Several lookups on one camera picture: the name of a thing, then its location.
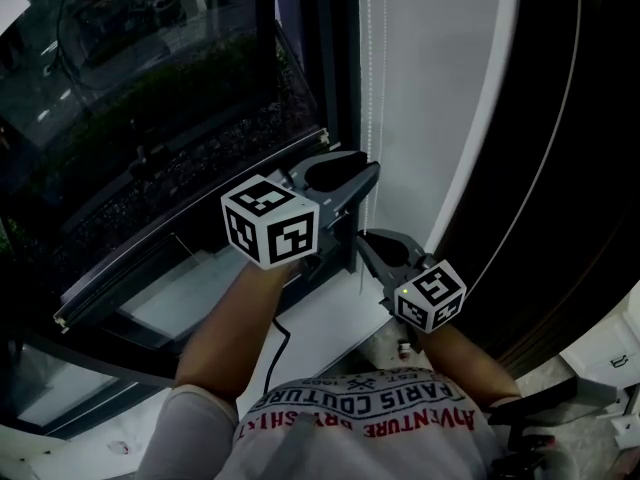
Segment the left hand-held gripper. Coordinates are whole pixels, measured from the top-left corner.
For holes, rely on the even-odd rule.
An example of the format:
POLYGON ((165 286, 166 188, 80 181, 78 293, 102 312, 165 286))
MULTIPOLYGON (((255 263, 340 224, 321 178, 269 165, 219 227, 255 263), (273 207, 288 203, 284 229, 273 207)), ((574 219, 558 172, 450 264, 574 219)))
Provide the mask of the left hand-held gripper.
POLYGON ((220 197, 230 246, 265 270, 294 261, 312 280, 353 266, 355 215, 380 164, 362 151, 309 157, 290 169, 231 178, 220 197))

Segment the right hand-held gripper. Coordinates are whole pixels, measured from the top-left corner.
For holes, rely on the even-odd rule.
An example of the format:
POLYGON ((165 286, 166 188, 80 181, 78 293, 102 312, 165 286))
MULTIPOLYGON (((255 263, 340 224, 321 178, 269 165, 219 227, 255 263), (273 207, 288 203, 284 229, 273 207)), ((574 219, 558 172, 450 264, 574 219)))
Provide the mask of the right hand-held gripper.
POLYGON ((382 305, 414 331, 431 334, 462 310, 467 287, 446 260, 433 261, 404 233, 360 230, 356 248, 371 275, 384 288, 382 305))

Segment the person's right forearm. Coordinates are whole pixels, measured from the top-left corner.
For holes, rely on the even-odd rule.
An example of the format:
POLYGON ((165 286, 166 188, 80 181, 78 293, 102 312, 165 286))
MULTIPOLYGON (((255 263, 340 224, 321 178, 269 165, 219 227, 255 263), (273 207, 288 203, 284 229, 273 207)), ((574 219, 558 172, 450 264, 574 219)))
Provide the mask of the person's right forearm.
POLYGON ((417 336, 434 370, 451 379, 478 407, 487 409, 501 400, 521 397, 510 374, 452 325, 417 336))

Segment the person's left forearm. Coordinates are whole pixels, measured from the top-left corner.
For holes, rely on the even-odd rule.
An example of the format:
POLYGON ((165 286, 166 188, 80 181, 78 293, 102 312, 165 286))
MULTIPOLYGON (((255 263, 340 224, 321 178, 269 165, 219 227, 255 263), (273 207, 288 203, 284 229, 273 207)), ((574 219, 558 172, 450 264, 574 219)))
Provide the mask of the person's left forearm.
POLYGON ((174 386, 192 385, 234 404, 246 390, 283 291, 297 270, 247 264, 185 346, 174 386))

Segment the white window sill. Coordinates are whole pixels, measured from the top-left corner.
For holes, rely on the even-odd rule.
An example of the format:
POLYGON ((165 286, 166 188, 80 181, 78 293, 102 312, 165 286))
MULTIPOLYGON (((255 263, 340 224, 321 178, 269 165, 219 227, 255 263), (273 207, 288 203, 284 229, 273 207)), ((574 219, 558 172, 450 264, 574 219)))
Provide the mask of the white window sill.
MULTIPOLYGON (((226 286, 188 274, 166 288, 143 291, 124 307, 161 331, 176 331, 205 316, 226 286)), ((278 322, 291 338, 277 357, 283 337, 270 329, 250 383, 237 401, 239 413, 247 413, 264 387, 313 377, 378 331, 390 319, 378 304, 380 298, 381 290, 369 275, 342 271, 279 315, 278 322)), ((134 473, 168 393, 162 390, 69 440, 0 426, 0 478, 108 480, 134 473), (113 454, 107 448, 110 441, 127 442, 132 453, 113 454)))

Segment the dark framed window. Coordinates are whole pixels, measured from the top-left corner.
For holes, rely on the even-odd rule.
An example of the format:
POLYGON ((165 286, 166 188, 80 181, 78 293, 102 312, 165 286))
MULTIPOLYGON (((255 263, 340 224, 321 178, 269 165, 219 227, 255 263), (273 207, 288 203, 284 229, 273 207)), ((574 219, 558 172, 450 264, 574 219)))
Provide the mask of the dark framed window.
POLYGON ((168 387, 244 259, 222 195, 357 145, 358 0, 0 0, 0 425, 168 387))

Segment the white printed t-shirt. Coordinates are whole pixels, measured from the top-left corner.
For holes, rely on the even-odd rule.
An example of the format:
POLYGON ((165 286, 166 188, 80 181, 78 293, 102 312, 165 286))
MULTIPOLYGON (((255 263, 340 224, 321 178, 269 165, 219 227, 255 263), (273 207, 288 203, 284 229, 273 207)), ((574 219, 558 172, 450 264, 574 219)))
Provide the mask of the white printed t-shirt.
POLYGON ((486 480, 506 441, 428 369, 291 381, 245 415, 187 385, 167 396, 137 480, 486 480))

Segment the stack of dark door panels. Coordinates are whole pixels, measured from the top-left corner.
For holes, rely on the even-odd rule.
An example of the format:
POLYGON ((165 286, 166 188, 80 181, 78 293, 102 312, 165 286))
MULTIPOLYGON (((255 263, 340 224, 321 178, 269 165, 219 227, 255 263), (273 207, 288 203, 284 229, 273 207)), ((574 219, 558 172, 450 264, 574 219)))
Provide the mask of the stack of dark door panels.
POLYGON ((584 0, 551 149, 479 289, 485 345, 521 375, 640 281, 640 0, 584 0))

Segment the white vanity cabinet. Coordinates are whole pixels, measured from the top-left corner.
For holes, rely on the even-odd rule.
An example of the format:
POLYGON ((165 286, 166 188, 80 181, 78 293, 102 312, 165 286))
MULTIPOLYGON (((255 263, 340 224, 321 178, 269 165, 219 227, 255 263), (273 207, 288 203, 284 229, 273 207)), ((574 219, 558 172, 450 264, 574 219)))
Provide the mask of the white vanity cabinet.
POLYGON ((614 439, 621 449, 640 447, 640 281, 561 357, 579 377, 618 390, 605 410, 614 439))

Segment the black chest-mounted device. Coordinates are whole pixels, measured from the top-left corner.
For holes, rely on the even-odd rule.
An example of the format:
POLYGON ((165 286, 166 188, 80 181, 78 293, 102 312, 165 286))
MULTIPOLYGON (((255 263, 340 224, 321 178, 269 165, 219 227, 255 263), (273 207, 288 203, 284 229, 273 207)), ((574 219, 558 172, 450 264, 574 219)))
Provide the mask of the black chest-mounted device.
POLYGON ((576 461, 548 430, 617 399, 615 387, 573 377, 492 409, 488 423, 506 427, 509 435, 507 453, 492 462, 489 480, 578 480, 576 461))

